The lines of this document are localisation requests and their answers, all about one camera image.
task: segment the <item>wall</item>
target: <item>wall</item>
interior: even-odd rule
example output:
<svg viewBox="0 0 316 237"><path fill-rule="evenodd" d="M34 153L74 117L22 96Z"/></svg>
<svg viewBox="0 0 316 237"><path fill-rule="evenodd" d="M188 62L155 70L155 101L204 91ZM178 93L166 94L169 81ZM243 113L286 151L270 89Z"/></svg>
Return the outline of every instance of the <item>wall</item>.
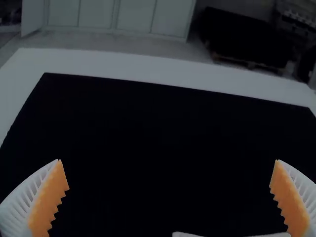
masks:
<svg viewBox="0 0 316 237"><path fill-rule="evenodd" d="M269 21L275 0L197 0L195 16L207 6Z"/></svg>

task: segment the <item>cabinet door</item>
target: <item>cabinet door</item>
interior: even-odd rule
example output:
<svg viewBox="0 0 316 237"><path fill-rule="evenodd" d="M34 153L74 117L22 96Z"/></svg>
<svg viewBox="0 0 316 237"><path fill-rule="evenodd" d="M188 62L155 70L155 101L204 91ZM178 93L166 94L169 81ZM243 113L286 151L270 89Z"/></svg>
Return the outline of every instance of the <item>cabinet door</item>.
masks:
<svg viewBox="0 0 316 237"><path fill-rule="evenodd" d="M152 33L184 38L194 3L194 0L157 0Z"/></svg>
<svg viewBox="0 0 316 237"><path fill-rule="evenodd" d="M79 26L110 28L114 0L81 0Z"/></svg>
<svg viewBox="0 0 316 237"><path fill-rule="evenodd" d="M22 1L21 36L40 29L44 20L44 0Z"/></svg>
<svg viewBox="0 0 316 237"><path fill-rule="evenodd" d="M149 33L156 0L121 0L117 29Z"/></svg>
<svg viewBox="0 0 316 237"><path fill-rule="evenodd" d="M50 0L48 24L51 26L77 26L79 0Z"/></svg>

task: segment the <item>white platform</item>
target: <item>white platform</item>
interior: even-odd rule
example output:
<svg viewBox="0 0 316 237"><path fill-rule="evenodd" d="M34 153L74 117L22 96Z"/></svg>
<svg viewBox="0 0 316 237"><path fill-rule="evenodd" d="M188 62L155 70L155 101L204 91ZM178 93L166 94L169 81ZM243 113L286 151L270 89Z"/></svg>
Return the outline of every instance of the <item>white platform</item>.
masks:
<svg viewBox="0 0 316 237"><path fill-rule="evenodd" d="M306 106L316 95L305 84L256 72L124 53L19 49L0 69L0 144L43 73L127 79L224 92Z"/></svg>

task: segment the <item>concrete floor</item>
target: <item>concrete floor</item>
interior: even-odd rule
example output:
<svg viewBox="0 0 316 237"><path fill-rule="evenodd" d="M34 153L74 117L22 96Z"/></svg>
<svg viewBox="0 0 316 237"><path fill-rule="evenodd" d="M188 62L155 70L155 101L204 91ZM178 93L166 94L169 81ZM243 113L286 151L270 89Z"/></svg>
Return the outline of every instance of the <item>concrete floor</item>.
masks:
<svg viewBox="0 0 316 237"><path fill-rule="evenodd" d="M0 34L0 42L5 41L6 37L4 34ZM22 47L112 51L214 64L209 52L200 40L194 36L191 36L187 43L183 43L164 39L119 36L106 33L43 31L24 38L21 38L20 34L17 34L9 42L6 42L3 47L0 44L0 67L17 49ZM232 63L221 62L220 65L247 70L244 66ZM283 77L293 79L291 76L292 68L293 63L289 63L288 70ZM254 71L276 76L275 73L262 69L255 69Z"/></svg>

